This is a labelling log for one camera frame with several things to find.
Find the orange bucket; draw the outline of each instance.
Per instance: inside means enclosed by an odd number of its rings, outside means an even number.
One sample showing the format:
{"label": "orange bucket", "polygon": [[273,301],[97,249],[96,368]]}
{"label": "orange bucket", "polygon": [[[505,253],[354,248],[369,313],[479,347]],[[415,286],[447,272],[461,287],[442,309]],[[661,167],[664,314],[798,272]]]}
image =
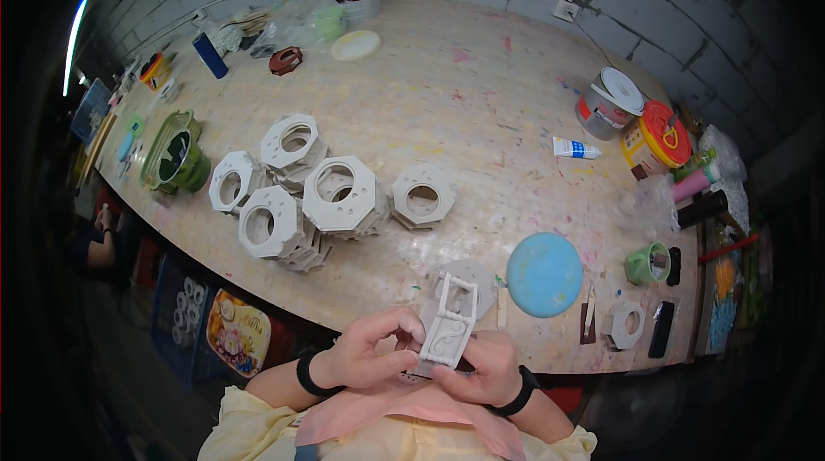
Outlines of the orange bucket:
{"label": "orange bucket", "polygon": [[668,121],[673,110],[660,101],[648,101],[642,116],[627,128],[621,149],[630,168],[641,166],[649,177],[663,175],[691,158],[691,140],[680,120]]}
{"label": "orange bucket", "polygon": [[169,79],[169,60],[160,51],[140,69],[140,81],[153,91],[158,91]]}

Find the hand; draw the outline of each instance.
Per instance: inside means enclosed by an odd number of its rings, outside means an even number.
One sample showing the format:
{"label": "hand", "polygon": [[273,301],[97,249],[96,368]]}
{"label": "hand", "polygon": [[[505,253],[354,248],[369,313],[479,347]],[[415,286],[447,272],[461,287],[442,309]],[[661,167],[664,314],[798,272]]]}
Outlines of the hand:
{"label": "hand", "polygon": [[435,366],[430,374],[449,394],[466,402],[503,407],[521,392],[521,373],[516,347],[503,332],[479,331],[470,336],[464,358],[475,367],[465,377],[446,366]]}
{"label": "hand", "polygon": [[100,220],[104,230],[111,229],[111,211],[108,208],[100,211]]}
{"label": "hand", "polygon": [[[395,351],[378,357],[376,344],[392,335],[397,337]],[[324,389],[367,388],[417,366],[424,336],[424,324],[409,307],[363,316],[346,327],[333,348],[315,355],[309,376]]]}

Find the worktable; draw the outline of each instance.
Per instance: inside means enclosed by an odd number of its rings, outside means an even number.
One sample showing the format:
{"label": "worktable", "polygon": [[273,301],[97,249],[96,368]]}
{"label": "worktable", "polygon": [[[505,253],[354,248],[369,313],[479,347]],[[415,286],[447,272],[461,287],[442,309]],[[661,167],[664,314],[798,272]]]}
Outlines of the worktable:
{"label": "worktable", "polygon": [[[614,225],[614,207],[636,181],[620,142],[586,134],[573,110],[579,98],[573,89],[589,86],[607,64],[603,53],[588,39],[549,24],[469,3],[382,0],[381,6],[376,19],[356,27],[381,35],[378,53],[340,63],[328,51],[307,50],[304,63],[280,77],[269,74],[268,59],[239,51],[226,56],[229,74],[216,80],[191,46],[195,34],[177,40],[166,54],[178,53],[172,75],[182,83],[180,95],[149,113],[155,95],[135,84],[113,110],[118,119],[98,159],[101,175],[135,212],[204,266],[337,331],[388,306],[419,308],[433,275],[450,260],[472,258],[504,278],[519,241],[541,231],[562,234],[581,257],[583,289],[568,311],[551,319],[532,318],[509,300],[505,329],[519,362],[544,373],[683,362],[696,311],[696,232],[682,232],[667,245],[682,252],[680,285],[640,288],[626,280],[624,258],[645,241]],[[611,61],[646,96],[667,102],[655,78],[622,58]],[[334,154],[359,157],[387,192],[404,167],[428,163],[446,171],[457,201],[432,231],[409,232],[393,220],[377,237],[336,242],[322,270],[286,271],[246,252],[237,219],[212,209],[208,186],[193,195],[179,190],[165,200],[141,187],[143,157],[160,125],[175,109],[186,108],[203,124],[199,144],[212,167],[230,151],[260,157],[261,138],[272,122],[298,112],[315,116]],[[147,117],[144,147],[118,178],[116,150],[134,113]],[[553,136],[597,145],[602,156],[554,157]],[[581,304],[590,283],[597,294],[597,339],[580,345]],[[644,334],[627,351],[612,350],[602,334],[606,313],[620,299],[640,302],[646,312]],[[678,305],[665,357],[651,360],[653,316],[662,299]],[[495,329],[497,318],[494,305],[477,330]]]}

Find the blue bottle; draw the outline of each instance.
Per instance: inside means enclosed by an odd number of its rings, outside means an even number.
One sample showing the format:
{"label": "blue bottle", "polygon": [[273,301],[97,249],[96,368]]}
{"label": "blue bottle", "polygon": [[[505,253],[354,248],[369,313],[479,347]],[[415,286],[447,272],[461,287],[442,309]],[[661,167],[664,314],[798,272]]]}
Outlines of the blue bottle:
{"label": "blue bottle", "polygon": [[201,55],[201,58],[212,71],[214,77],[220,80],[226,76],[226,73],[229,72],[229,67],[226,67],[226,64],[223,63],[218,52],[214,50],[214,46],[206,37],[206,33],[201,33],[195,37],[195,40],[192,40],[192,45],[195,46],[195,50]]}

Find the black wristband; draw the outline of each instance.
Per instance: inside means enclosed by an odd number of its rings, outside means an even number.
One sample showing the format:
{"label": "black wristband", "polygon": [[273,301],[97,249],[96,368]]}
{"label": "black wristband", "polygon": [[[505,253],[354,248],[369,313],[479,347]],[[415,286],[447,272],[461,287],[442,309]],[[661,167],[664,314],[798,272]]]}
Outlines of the black wristband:
{"label": "black wristband", "polygon": [[535,375],[524,364],[518,367],[518,371],[521,373],[521,391],[518,396],[510,404],[503,407],[486,406],[499,416],[511,416],[520,412],[527,405],[527,401],[530,400],[533,390],[539,388],[539,381],[535,379]]}
{"label": "black wristband", "polygon": [[312,378],[309,376],[309,362],[315,357],[316,353],[317,352],[312,351],[306,352],[298,358],[298,382],[301,387],[303,387],[308,394],[321,398],[329,398],[332,395],[341,393],[341,391],[346,389],[346,386],[335,386],[335,388],[324,389],[312,381]]}

